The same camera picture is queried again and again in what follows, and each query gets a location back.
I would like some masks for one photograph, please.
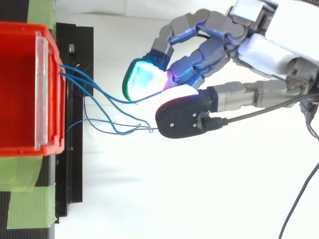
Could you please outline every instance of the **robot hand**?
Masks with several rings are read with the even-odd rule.
[[[221,118],[210,118],[209,113],[238,110],[242,106],[269,108],[300,96],[306,116],[318,107],[313,103],[318,101],[316,97],[302,98],[317,88],[319,48],[309,44],[305,36],[309,39],[316,28],[318,14],[318,7],[294,0],[238,0],[226,15],[201,9],[164,26],[151,51],[132,62],[126,78],[142,60],[166,71],[165,88],[189,85],[198,89],[206,77],[230,59],[257,74],[275,78],[246,84],[230,82],[165,103],[156,120],[160,133],[170,138],[195,136],[228,124]],[[166,69],[173,46],[198,36],[200,31],[208,39],[190,56]]]

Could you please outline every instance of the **red plastic bin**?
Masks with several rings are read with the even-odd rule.
[[[64,150],[65,78],[45,25],[0,22],[0,157]]]

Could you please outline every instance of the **green tape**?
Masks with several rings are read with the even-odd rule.
[[[55,221],[55,184],[11,193],[7,229],[50,228]]]
[[[55,35],[55,0],[30,0],[27,22],[45,24]]]
[[[38,180],[42,157],[0,158],[0,192],[30,192]]]

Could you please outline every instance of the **white plastic cover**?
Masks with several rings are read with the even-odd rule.
[[[287,64],[298,55],[254,34],[239,48],[239,59],[268,75],[282,75]]]
[[[247,20],[256,21],[263,7],[266,7],[270,11],[275,11],[262,1],[237,0],[230,14],[240,16]]]
[[[319,7],[301,1],[282,1],[266,38],[319,65]]]

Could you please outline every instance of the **screw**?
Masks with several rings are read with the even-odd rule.
[[[70,53],[70,54],[74,54],[74,52],[75,52],[74,44],[70,44],[70,45],[69,45],[69,53]]]

